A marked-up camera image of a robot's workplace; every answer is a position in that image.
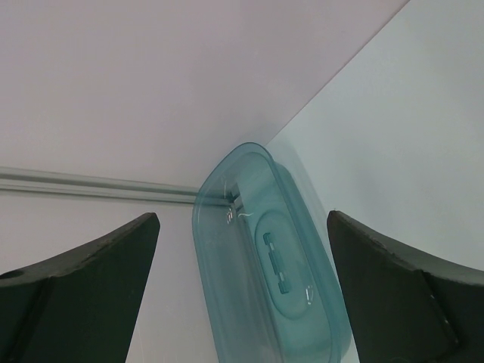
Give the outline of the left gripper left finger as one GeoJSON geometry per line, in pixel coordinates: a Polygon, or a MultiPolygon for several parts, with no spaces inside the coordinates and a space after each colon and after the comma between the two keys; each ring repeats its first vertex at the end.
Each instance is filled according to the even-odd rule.
{"type": "Polygon", "coordinates": [[[159,237],[145,213],[1,276],[3,362],[125,362],[159,237]]]}

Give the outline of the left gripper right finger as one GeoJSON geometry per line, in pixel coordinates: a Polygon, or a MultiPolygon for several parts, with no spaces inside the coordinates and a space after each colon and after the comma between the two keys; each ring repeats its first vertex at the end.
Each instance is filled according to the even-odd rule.
{"type": "Polygon", "coordinates": [[[340,211],[327,231],[362,362],[481,362],[483,272],[387,237],[340,211]]]}

